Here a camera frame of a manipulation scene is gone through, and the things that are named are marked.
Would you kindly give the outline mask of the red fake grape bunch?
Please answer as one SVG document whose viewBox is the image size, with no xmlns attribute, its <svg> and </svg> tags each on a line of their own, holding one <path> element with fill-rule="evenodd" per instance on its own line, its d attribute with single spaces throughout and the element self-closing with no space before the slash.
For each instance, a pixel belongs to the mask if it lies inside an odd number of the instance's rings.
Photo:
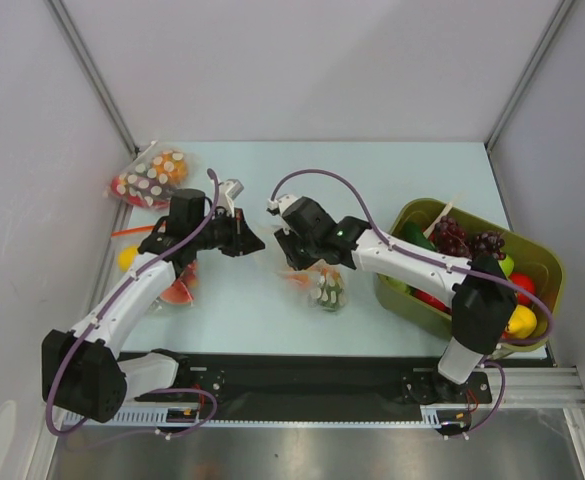
<svg viewBox="0 0 585 480">
<path fill-rule="evenodd" d="M 435 224 L 434 231 L 430 235 L 430 241 L 439 253 L 471 258 L 472 254 L 466 239 L 466 231 L 451 216 L 443 216 Z"/>
</svg>

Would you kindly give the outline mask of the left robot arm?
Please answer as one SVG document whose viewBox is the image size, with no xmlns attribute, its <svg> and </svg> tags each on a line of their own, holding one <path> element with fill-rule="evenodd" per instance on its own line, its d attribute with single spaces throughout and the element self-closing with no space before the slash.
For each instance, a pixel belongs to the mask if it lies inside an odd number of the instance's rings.
<svg viewBox="0 0 585 480">
<path fill-rule="evenodd" d="M 122 347 L 148 308 L 195 261 L 199 252 L 218 250 L 239 257 L 264 249 L 234 201 L 236 179 L 215 187 L 213 198 L 197 189 L 179 189 L 167 215 L 141 242 L 132 265 L 113 289 L 66 332 L 50 331 L 42 342 L 42 397 L 54 408 L 100 423 L 110 421 L 124 402 L 159 391 L 171 400 L 186 397 L 191 374 L 178 356 L 155 350 L 120 360 Z"/>
</svg>

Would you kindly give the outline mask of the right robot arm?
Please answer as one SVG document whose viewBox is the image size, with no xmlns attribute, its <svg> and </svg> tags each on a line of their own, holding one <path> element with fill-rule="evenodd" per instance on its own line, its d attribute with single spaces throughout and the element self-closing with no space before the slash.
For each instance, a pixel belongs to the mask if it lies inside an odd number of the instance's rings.
<svg viewBox="0 0 585 480">
<path fill-rule="evenodd" d="M 372 222 L 347 216 L 337 222 L 308 197 L 284 195 L 267 203 L 282 227 L 275 238 L 288 265 L 305 270 L 319 261 L 397 279 L 451 311 L 451 340 L 433 376 L 435 393 L 456 401 L 469 376 L 491 354 L 517 306 L 498 262 L 450 257 L 395 238 Z"/>
</svg>

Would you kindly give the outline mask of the green fake cucumber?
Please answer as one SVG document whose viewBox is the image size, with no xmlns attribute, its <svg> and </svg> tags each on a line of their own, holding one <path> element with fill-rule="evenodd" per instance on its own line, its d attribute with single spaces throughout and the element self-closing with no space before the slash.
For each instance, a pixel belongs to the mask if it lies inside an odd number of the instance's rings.
<svg viewBox="0 0 585 480">
<path fill-rule="evenodd" d="M 428 251 L 435 251 L 436 247 L 434 244 L 424 235 L 420 227 L 412 222 L 406 221 L 401 229 L 402 238 L 415 246 L 424 248 Z"/>
</svg>

